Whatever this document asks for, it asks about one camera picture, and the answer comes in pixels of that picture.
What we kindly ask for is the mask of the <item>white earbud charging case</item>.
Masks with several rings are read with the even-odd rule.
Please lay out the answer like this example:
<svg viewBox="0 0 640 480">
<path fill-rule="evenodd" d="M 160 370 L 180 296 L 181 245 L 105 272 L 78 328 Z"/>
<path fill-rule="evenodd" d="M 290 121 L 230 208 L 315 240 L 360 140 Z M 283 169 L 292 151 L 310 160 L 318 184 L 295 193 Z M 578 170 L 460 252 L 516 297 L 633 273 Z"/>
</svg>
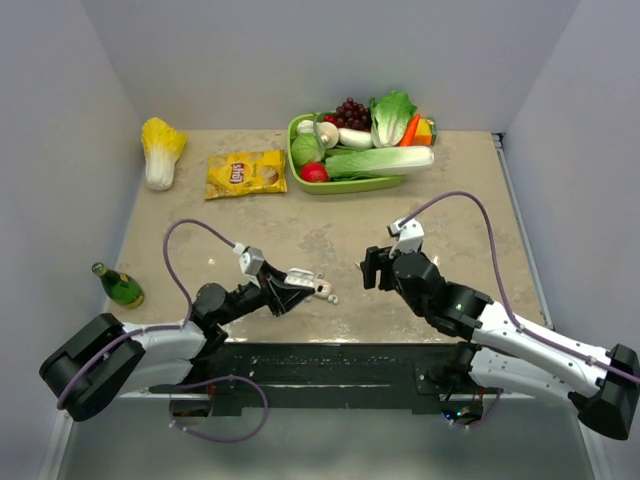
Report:
<svg viewBox="0 0 640 480">
<path fill-rule="evenodd" d="M 291 268 L 286 273 L 285 283 L 288 285 L 314 289 L 316 276 L 313 272 L 308 270 Z"/>
</svg>

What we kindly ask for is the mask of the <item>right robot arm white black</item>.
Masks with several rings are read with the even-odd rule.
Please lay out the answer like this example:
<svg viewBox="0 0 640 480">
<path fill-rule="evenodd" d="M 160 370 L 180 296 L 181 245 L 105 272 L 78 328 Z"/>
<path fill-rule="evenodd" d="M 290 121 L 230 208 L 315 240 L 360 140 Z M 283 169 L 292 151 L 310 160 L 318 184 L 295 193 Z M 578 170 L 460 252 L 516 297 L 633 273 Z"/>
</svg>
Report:
<svg viewBox="0 0 640 480">
<path fill-rule="evenodd" d="M 557 401 L 596 433 L 626 440 L 639 401 L 639 358 L 565 337 L 508 312 L 471 287 L 446 280 L 422 252 L 370 247 L 360 264 L 363 285 L 395 291 L 438 332 L 462 339 L 445 369 L 459 393 L 479 385 Z"/>
</svg>

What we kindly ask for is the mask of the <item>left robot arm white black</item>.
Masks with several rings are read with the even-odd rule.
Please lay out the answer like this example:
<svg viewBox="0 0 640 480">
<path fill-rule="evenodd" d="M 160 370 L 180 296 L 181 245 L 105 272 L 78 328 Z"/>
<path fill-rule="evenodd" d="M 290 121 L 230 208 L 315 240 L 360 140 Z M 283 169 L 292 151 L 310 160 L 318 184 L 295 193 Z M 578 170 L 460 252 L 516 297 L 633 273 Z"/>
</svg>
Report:
<svg viewBox="0 0 640 480">
<path fill-rule="evenodd" d="M 207 380 L 199 361 L 225 342 L 224 325 L 263 307 L 284 315 L 315 295 L 317 286 L 310 271 L 282 272 L 264 264 L 255 280 L 232 291 L 217 283 L 203 285 L 187 321 L 138 325 L 103 313 L 51 354 L 39 376 L 56 396 L 58 409 L 77 422 L 143 388 L 177 385 L 196 392 Z"/>
</svg>

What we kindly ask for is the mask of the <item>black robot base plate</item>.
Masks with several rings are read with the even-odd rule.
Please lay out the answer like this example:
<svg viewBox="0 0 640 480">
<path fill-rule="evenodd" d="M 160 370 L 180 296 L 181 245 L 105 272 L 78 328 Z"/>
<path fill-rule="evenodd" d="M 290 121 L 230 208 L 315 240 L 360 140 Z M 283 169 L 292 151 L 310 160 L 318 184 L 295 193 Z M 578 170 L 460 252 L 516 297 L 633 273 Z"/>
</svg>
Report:
<svg viewBox="0 0 640 480">
<path fill-rule="evenodd" d="M 244 408 L 405 410 L 440 414 L 492 389 L 463 373 L 462 344 L 225 343 L 192 363 L 185 380 L 155 394 L 209 394 L 218 416 Z"/>
</svg>

